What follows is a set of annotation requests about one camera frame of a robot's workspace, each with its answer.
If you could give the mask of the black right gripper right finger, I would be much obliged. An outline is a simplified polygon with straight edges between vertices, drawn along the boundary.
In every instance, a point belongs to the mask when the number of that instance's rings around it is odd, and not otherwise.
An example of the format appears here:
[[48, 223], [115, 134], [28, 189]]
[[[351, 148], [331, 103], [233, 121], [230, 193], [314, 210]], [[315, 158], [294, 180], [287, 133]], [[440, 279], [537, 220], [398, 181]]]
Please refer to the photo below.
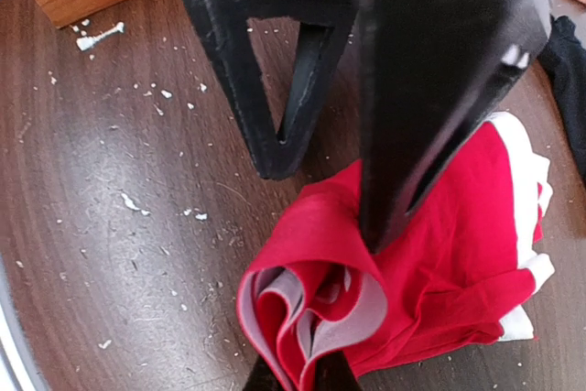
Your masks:
[[316, 391], [360, 391], [342, 351], [328, 353], [318, 360], [314, 385]]

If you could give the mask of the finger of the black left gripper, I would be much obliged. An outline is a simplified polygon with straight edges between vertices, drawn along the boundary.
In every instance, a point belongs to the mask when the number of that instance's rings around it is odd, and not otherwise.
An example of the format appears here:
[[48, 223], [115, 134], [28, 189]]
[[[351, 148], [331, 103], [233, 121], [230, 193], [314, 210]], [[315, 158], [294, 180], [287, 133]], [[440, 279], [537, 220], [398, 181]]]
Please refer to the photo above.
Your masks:
[[295, 174], [359, 0], [182, 0], [258, 176]]
[[359, 224], [377, 254], [545, 47], [551, 0], [364, 0]]

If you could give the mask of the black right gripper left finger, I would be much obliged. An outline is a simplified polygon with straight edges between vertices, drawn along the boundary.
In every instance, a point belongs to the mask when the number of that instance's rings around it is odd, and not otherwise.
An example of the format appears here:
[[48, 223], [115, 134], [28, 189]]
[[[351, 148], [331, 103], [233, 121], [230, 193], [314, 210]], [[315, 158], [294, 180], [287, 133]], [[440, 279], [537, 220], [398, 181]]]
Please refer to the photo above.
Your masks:
[[283, 391], [266, 361], [258, 356], [244, 384], [244, 391]]

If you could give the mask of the red white underwear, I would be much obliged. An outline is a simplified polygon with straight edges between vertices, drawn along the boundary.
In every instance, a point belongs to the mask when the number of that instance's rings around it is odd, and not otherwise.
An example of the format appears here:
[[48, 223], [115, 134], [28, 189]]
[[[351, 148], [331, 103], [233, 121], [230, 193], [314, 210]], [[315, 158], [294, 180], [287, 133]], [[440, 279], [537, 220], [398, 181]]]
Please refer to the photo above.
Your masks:
[[358, 227], [360, 162], [305, 187], [244, 274], [244, 333], [286, 390], [312, 389], [328, 353], [359, 376], [532, 339], [524, 304], [555, 271], [533, 247], [548, 168], [514, 115], [491, 114], [378, 255]]

